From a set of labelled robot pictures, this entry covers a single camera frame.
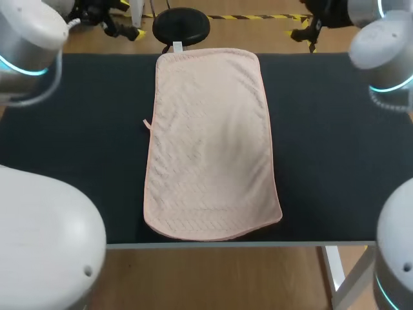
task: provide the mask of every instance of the towel label tag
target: towel label tag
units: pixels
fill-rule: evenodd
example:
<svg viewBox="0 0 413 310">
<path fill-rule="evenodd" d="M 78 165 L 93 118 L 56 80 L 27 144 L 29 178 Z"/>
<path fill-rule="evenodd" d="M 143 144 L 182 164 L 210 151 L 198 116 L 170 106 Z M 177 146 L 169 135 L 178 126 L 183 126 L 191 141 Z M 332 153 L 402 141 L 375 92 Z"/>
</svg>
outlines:
<svg viewBox="0 0 413 310">
<path fill-rule="evenodd" d="M 182 47 L 182 42 L 174 42 L 174 53 L 182 53 L 183 52 L 183 47 Z"/>
</svg>

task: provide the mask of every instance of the wooden floor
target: wooden floor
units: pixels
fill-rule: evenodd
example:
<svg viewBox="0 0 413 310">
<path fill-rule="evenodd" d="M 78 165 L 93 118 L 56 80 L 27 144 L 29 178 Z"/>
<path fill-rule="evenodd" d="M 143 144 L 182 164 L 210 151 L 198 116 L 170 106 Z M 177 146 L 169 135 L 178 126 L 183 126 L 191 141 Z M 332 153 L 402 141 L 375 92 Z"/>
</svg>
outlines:
<svg viewBox="0 0 413 310">
<path fill-rule="evenodd" d="M 158 12 L 166 8 L 155 0 Z M 170 0 L 210 15 L 307 14 L 298 0 Z M 65 47 L 72 53 L 160 53 L 164 47 L 151 33 L 136 42 L 113 39 L 99 28 L 75 31 Z M 211 33 L 193 48 L 234 47 L 255 53 L 308 53 L 286 31 L 301 28 L 291 19 L 212 20 Z M 318 52 L 345 52 L 355 28 L 323 30 Z M 346 272 L 363 247 L 340 249 Z M 92 295 L 90 310 L 325 310 L 330 297 L 323 265 L 314 247 L 269 249 L 185 249 L 108 251 Z M 367 291 L 352 310 L 373 309 Z"/>
</svg>

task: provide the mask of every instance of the black stool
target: black stool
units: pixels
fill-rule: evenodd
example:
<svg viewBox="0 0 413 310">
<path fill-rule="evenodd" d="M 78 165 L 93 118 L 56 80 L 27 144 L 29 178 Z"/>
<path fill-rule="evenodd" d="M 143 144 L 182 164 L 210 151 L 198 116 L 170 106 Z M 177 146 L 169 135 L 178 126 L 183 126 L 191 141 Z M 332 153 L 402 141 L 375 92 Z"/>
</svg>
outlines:
<svg viewBox="0 0 413 310">
<path fill-rule="evenodd" d="M 209 35 L 210 23 L 201 11 L 171 8 L 155 17 L 152 31 L 158 41 L 166 44 L 164 54 L 173 42 L 182 42 L 183 47 L 189 47 L 203 41 Z"/>
</svg>

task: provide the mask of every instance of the towel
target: towel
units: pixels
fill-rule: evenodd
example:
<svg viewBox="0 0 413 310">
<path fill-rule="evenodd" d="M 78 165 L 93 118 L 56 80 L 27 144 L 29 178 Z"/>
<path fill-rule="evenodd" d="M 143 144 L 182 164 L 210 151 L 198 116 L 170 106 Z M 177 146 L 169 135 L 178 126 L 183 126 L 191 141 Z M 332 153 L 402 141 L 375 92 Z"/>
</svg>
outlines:
<svg viewBox="0 0 413 310">
<path fill-rule="evenodd" d="M 157 60 L 144 217 L 171 238 L 229 240 L 282 217 L 256 55 L 232 48 Z"/>
</svg>

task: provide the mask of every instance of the black mat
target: black mat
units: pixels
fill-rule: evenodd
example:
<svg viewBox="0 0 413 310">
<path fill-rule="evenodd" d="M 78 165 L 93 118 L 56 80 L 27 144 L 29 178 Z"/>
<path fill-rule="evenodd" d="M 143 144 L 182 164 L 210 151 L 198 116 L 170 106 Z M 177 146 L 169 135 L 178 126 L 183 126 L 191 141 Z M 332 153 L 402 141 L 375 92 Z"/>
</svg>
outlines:
<svg viewBox="0 0 413 310">
<path fill-rule="evenodd" d="M 238 240 L 373 240 L 383 203 L 413 177 L 408 116 L 373 106 L 346 55 L 259 58 L 284 218 Z M 109 243 L 175 241 L 143 221 L 156 59 L 65 56 L 55 96 L 0 122 L 0 164 L 80 189 Z"/>
</svg>

